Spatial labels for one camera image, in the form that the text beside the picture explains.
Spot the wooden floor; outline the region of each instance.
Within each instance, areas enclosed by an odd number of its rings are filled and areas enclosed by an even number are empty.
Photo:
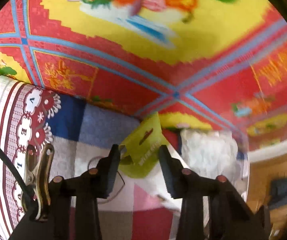
[[[250,165],[247,204],[253,212],[269,202],[270,182],[284,177],[287,177],[287,154]],[[279,239],[287,227],[287,205],[272,210],[270,218],[273,229],[269,239]]]

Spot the green tag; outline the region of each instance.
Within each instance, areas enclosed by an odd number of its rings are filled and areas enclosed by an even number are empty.
[[[131,178],[144,178],[158,162],[158,151],[168,144],[162,135],[158,113],[144,120],[120,145],[119,169]]]

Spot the copper rivet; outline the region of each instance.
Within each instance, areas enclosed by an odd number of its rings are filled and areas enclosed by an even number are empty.
[[[98,169],[97,168],[91,168],[88,172],[90,175],[95,175],[95,174],[97,174]]]
[[[61,181],[62,181],[62,177],[61,176],[56,176],[56,177],[53,178],[53,182],[54,183],[59,183]]]
[[[182,174],[184,175],[190,175],[191,174],[191,170],[190,169],[187,169],[187,168],[184,168],[181,170]]]
[[[216,177],[216,180],[218,180],[220,182],[226,182],[227,178],[224,175],[219,175]]]

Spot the blue fabric square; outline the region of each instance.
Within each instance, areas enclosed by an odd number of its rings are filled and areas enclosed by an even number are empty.
[[[133,117],[86,105],[79,141],[110,149],[113,144],[120,144],[139,124]]]
[[[28,45],[28,40],[26,38],[21,38],[21,43],[23,45]]]
[[[67,95],[60,95],[61,109],[48,119],[53,135],[78,141],[82,119],[85,110],[85,101]]]

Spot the black cable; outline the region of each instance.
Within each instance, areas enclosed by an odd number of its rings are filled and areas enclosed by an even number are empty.
[[[34,190],[30,187],[27,187],[26,184],[24,183],[23,179],[21,178],[19,172],[17,171],[16,167],[12,164],[10,159],[8,158],[7,155],[0,149],[0,159],[3,161],[3,163],[8,167],[10,172],[13,174],[14,178],[18,182],[19,186],[21,187],[23,191],[23,196],[26,198],[26,204],[29,207],[30,204],[34,201]]]

